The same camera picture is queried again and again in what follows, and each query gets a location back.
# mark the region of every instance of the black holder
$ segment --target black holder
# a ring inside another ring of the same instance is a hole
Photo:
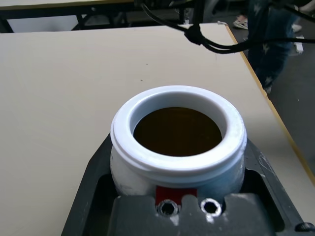
[[[265,156],[248,140],[240,193],[224,198],[208,222],[202,199],[182,198],[177,221],[158,214],[151,196],[118,196],[110,172],[108,135],[88,163],[62,236],[314,236]]]

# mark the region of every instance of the white plastic jar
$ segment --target white plastic jar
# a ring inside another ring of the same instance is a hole
[[[181,107],[201,112],[218,126],[222,141],[204,153],[174,157],[139,144],[133,132],[153,111]],[[121,195],[155,195],[156,186],[196,188],[199,197],[222,201],[240,190],[244,179],[245,126],[236,108],[221,96],[189,86],[165,86],[126,102],[111,125],[111,172]]]

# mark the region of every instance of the person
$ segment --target person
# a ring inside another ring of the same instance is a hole
[[[293,37],[292,24],[297,16],[285,9],[264,9],[268,0],[250,0],[248,11],[249,39],[266,40]],[[267,93],[284,68],[291,51],[290,42],[272,42],[249,49],[248,60]]]
[[[248,30],[248,20],[247,20],[248,4],[249,4],[248,0],[245,0],[244,7],[241,10],[241,14],[233,22],[233,25],[236,28]]]
[[[244,6],[241,10],[241,14],[237,16],[236,20],[233,22],[233,25],[236,28],[248,30],[248,19],[247,19],[248,5],[249,5],[248,0],[245,0]],[[302,26],[298,24],[292,24],[292,30],[294,33],[298,33],[302,30]]]

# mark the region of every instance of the table edge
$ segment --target table edge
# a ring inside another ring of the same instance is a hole
[[[237,40],[236,40],[236,38],[234,37],[234,34],[232,33],[232,31],[231,31],[231,29],[230,29],[230,27],[229,27],[228,25],[226,25],[226,29],[227,29],[229,35],[231,36],[233,42],[234,42],[234,43],[238,43]],[[254,70],[252,69],[252,67],[251,67],[251,65],[250,65],[250,63],[249,63],[249,61],[247,60],[245,54],[244,54],[243,52],[240,52],[240,54],[241,54],[241,56],[242,56],[242,58],[243,58],[243,61],[244,61],[245,64],[246,64],[248,70],[251,72],[252,77],[253,77],[253,79],[255,80],[255,82],[256,82],[256,84],[257,84],[259,90],[261,91],[262,95],[263,95],[264,98],[266,99],[266,101],[267,101],[267,103],[268,103],[268,105],[269,105],[269,107],[270,107],[272,113],[274,114],[274,116],[275,116],[275,118],[277,119],[277,121],[278,121],[280,127],[281,127],[282,130],[284,131],[284,133],[285,133],[285,135],[286,135],[286,137],[287,137],[287,139],[288,139],[288,141],[289,141],[289,143],[290,143],[290,145],[291,145],[293,151],[295,152],[295,155],[296,155],[296,156],[298,157],[298,159],[300,160],[300,162],[301,162],[301,164],[302,164],[302,166],[303,166],[305,172],[307,173],[307,175],[309,176],[311,182],[312,182],[313,185],[315,186],[315,176],[314,176],[313,172],[311,171],[311,169],[310,169],[310,167],[309,167],[307,161],[305,160],[305,158],[304,158],[304,156],[303,156],[301,150],[299,149],[299,147],[297,146],[297,144],[296,144],[295,141],[293,140],[293,138],[292,138],[292,136],[290,135],[290,133],[289,133],[288,129],[286,128],[286,126],[284,125],[284,122],[282,121],[281,117],[279,116],[279,114],[278,114],[276,108],[274,107],[274,105],[272,104],[272,102],[269,100],[269,98],[268,98],[268,96],[267,96],[265,90],[262,88],[262,85],[261,85],[261,83],[260,83],[258,77],[256,76]]]

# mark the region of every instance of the screw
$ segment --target screw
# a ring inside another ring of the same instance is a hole
[[[178,213],[178,205],[174,201],[166,199],[158,204],[157,211],[164,216],[176,215]]]
[[[212,198],[202,200],[200,208],[204,213],[209,214],[212,217],[218,217],[222,213],[221,205]]]

